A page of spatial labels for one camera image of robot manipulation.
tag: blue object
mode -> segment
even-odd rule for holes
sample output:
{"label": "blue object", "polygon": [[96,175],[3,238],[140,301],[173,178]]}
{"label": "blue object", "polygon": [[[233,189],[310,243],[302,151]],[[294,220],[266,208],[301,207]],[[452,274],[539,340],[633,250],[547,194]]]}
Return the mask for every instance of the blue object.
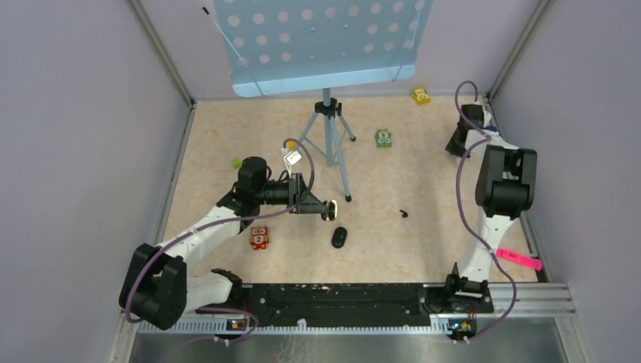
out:
{"label": "blue object", "polygon": [[234,91],[253,97],[411,77],[432,0],[214,5]]}

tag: black computer mouse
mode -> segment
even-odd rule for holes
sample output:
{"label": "black computer mouse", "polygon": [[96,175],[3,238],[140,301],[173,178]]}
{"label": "black computer mouse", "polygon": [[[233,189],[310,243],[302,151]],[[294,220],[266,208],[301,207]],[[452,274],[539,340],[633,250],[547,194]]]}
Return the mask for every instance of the black computer mouse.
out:
{"label": "black computer mouse", "polygon": [[332,246],[336,248],[343,247],[345,244],[345,239],[347,238],[347,230],[344,229],[343,227],[338,227],[334,231],[334,235],[332,236]]}

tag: yellow toy block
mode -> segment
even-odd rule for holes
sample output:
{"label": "yellow toy block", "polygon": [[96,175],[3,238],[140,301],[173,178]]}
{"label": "yellow toy block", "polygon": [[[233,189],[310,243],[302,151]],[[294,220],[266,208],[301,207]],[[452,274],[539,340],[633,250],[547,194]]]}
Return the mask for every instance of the yellow toy block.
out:
{"label": "yellow toy block", "polygon": [[423,87],[415,88],[412,92],[412,98],[416,101],[416,104],[428,104],[429,95]]}

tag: beige tabletop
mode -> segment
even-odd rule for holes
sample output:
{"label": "beige tabletop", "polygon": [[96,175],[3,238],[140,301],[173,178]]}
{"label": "beige tabletop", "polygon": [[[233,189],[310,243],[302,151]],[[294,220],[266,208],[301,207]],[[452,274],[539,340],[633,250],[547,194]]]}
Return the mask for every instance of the beige tabletop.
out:
{"label": "beige tabletop", "polygon": [[[260,156],[277,178],[283,170],[280,148],[298,138],[318,99],[247,99],[207,101],[197,105],[165,239],[202,218],[237,180],[233,158]],[[452,97],[432,98],[416,105],[411,97],[343,98],[343,116],[357,137],[342,144],[353,201],[346,203],[338,166],[313,148],[320,200],[339,202],[335,222],[319,216],[283,215],[254,222],[267,225],[270,243],[253,250],[249,231],[216,247],[192,271],[200,275],[224,268],[250,283],[442,282],[467,248],[471,237],[463,227],[454,193],[459,158],[445,151],[458,114]],[[339,133],[342,126],[338,124]],[[391,148],[377,148],[377,129],[392,133]],[[308,137],[324,145],[318,119]],[[474,187],[481,160],[471,158],[463,173],[462,193],[467,219],[475,226],[478,207]],[[307,160],[296,171],[309,179]],[[264,206],[262,214],[282,206]],[[400,209],[409,216],[401,217]],[[336,227],[345,227],[345,246],[332,247]],[[528,255],[520,223],[501,247]],[[527,268],[503,261],[517,281],[536,281]],[[507,281],[495,266],[491,281]]]}

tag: green toy block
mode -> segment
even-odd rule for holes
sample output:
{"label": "green toy block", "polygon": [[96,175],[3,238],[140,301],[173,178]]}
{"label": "green toy block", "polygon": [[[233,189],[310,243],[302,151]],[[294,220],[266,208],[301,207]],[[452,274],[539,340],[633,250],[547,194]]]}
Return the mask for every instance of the green toy block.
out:
{"label": "green toy block", "polygon": [[392,147],[392,133],[388,129],[376,130],[376,147]]}
{"label": "green toy block", "polygon": [[243,162],[240,161],[237,157],[233,158],[231,160],[231,165],[234,166],[234,169],[240,169],[240,167],[243,165]]}

